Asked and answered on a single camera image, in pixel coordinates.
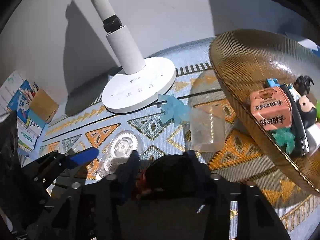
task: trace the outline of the wall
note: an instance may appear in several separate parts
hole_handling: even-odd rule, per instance
[[[144,57],[235,28],[301,33],[306,21],[270,0],[110,0]],[[0,83],[14,69],[61,102],[118,65],[90,0],[23,0],[0,34]]]

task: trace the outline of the plastic cup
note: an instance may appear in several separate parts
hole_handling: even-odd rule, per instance
[[[220,106],[199,106],[190,114],[192,149],[216,152],[224,147],[225,112]]]

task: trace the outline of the white lamp base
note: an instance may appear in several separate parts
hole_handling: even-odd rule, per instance
[[[169,90],[176,78],[171,60],[163,57],[145,59],[146,66],[135,74],[116,74],[102,92],[102,102],[113,113],[128,113],[141,109]]]

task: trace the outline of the green object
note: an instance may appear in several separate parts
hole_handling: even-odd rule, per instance
[[[272,136],[276,140],[276,143],[282,147],[287,144],[285,152],[290,154],[294,149],[294,134],[290,131],[290,128],[280,128],[272,131]]]
[[[316,109],[317,109],[317,119],[318,119],[318,122],[320,121],[320,103],[317,101],[317,104],[316,104]]]

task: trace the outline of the screw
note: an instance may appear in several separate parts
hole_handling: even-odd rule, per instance
[[[106,179],[107,180],[115,180],[117,178],[117,175],[116,174],[109,174],[106,176]]]
[[[79,182],[74,182],[74,183],[72,183],[71,187],[74,189],[77,189],[77,188],[81,187],[81,184]]]
[[[214,179],[214,180],[219,180],[219,179],[221,179],[221,176],[218,173],[212,173],[210,175],[210,178]]]
[[[249,187],[255,187],[257,184],[256,184],[254,181],[252,181],[252,180],[248,180],[248,181],[247,181],[247,185],[248,185]]]

